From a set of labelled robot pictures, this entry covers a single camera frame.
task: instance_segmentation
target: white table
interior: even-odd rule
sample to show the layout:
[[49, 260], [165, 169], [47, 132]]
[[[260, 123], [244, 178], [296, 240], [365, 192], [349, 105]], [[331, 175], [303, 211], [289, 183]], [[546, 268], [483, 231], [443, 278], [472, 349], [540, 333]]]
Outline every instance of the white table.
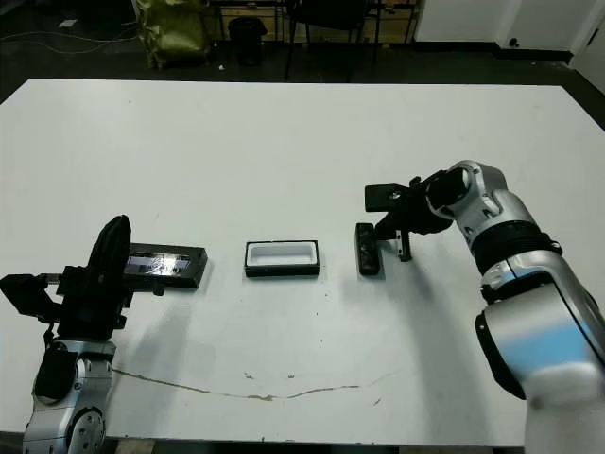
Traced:
[[[369, 183], [498, 166], [605, 301], [605, 133], [560, 87], [30, 80], [0, 140], [0, 275], [85, 264], [122, 213], [133, 241], [208, 250], [198, 291], [137, 294], [114, 333], [110, 436], [520, 445], [461, 234], [357, 274]], [[247, 279], [264, 239], [318, 240], [319, 278]], [[21, 431], [44, 326], [0, 300], [0, 430]]]

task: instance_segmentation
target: chair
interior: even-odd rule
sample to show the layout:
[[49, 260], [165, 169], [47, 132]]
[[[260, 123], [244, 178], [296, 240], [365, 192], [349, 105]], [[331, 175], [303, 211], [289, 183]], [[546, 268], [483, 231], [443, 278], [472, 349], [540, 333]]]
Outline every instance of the chair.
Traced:
[[358, 44], [363, 33], [369, 3], [369, 0], [285, 0], [286, 12], [290, 18], [290, 43], [285, 62], [284, 79], [288, 78], [297, 23], [304, 24], [308, 44], [311, 44], [309, 26], [349, 31], [349, 43], [354, 30], [357, 30], [355, 43]]

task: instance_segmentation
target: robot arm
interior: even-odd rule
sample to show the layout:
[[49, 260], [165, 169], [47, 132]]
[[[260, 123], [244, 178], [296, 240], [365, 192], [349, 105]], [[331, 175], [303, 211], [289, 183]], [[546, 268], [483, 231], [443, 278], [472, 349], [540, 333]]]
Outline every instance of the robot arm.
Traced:
[[[119, 216], [99, 234], [86, 267], [65, 267], [62, 275], [9, 274], [0, 280], [0, 289], [21, 314], [49, 323], [31, 393], [25, 454], [94, 454], [101, 447], [115, 353], [109, 339], [114, 329], [124, 327], [121, 311], [130, 306], [133, 292], [151, 289], [124, 282], [129, 251], [129, 219]], [[46, 294], [49, 283], [59, 284], [62, 304]], [[59, 324], [57, 337], [54, 323]]]
[[463, 161], [409, 188], [368, 186], [366, 210], [389, 211], [374, 238], [401, 240], [403, 261], [411, 258], [409, 232], [456, 222], [488, 303], [475, 321], [479, 342], [495, 380], [527, 401], [526, 452], [602, 452], [605, 321], [502, 172]]

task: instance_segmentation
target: black bin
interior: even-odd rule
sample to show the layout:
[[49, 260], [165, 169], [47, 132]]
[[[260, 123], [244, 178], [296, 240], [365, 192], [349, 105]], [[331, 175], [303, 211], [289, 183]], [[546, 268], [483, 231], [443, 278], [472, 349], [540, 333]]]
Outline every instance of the black bin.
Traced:
[[263, 61], [261, 37], [266, 34], [265, 25], [257, 17], [238, 17], [229, 22], [229, 37], [239, 64], [254, 66]]

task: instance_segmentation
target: cable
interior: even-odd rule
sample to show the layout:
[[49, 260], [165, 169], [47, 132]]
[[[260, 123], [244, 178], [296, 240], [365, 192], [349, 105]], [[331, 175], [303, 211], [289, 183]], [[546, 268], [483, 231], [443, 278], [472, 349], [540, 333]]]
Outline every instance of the cable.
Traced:
[[42, 33], [42, 34], [50, 34], [50, 35], [59, 35], [59, 36], [66, 36], [66, 37], [70, 37], [70, 38], [76, 38], [76, 39], [80, 39], [83, 41], [90, 41], [90, 42], [94, 42], [94, 43], [101, 43], [100, 45], [96, 45], [95, 47], [91, 48], [91, 49], [86, 49], [86, 50], [60, 50], [56, 47], [53, 47], [52, 45], [43, 43], [41, 41], [31, 41], [31, 40], [9, 40], [9, 41], [5, 41], [4, 44], [36, 44], [36, 45], [41, 45], [42, 47], [45, 47], [46, 49], [55, 52], [56, 54], [89, 54], [91, 52], [96, 52], [98, 49], [100, 49], [101, 47], [104, 47], [108, 44], [114, 44], [114, 43], [125, 43], [128, 41], [134, 41], [137, 39], [136, 36], [133, 36], [132, 38], [123, 38], [123, 39], [118, 39], [120, 36], [122, 36], [124, 33], [131, 31], [132, 29], [134, 29], [134, 27], [130, 27], [127, 28], [126, 30], [122, 30], [120, 33], [118, 33], [117, 35], [115, 35], [115, 37], [111, 40], [94, 40], [92, 38], [84, 38], [81, 36], [73, 36], [73, 35], [67, 35], [64, 33], [56, 33], [54, 31], [31, 31], [31, 32], [25, 32], [25, 33], [16, 33], [14, 35], [8, 35], [5, 36], [3, 38], [0, 38], [0, 41], [4, 41], [7, 40], [9, 38], [16, 38], [19, 36], [29, 36], [29, 35], [33, 35], [33, 34], [38, 34], [38, 33]]
[[7, 35], [7, 36], [3, 36], [0, 37], [0, 41], [4, 41], [4, 40], [10, 40], [12, 38], [19, 38], [21, 36], [31, 36], [31, 35], [52, 35], [52, 36], [61, 36], [63, 38], [74, 38], [76, 40], [82, 40], [82, 41], [90, 41], [91, 43], [119, 43], [121, 41], [129, 41], [130, 38], [125, 38], [125, 39], [120, 39], [120, 40], [95, 40], [93, 38], [86, 38], [83, 36], [77, 36], [77, 35], [70, 35], [67, 33], [58, 33], [56, 31], [26, 31], [24, 33], [15, 33], [13, 35]]
[[[133, 41], [133, 40], [136, 40], [136, 37], [128, 38], [127, 40], [122, 40], [119, 43], [123, 43], [124, 41]], [[48, 44], [42, 43], [40, 41], [30, 41], [30, 40], [7, 41], [4, 44], [36, 44], [36, 45], [41, 45], [42, 47], [46, 47], [48, 50], [55, 52], [56, 54], [90, 54], [91, 52], [95, 52], [96, 50], [100, 49], [101, 47], [104, 47], [111, 43], [115, 43], [115, 42], [103, 43], [103, 44], [93, 47], [92, 49], [87, 49], [87, 50], [60, 50], [60, 49], [57, 49], [56, 47], [53, 47], [52, 45], [48, 45]]]

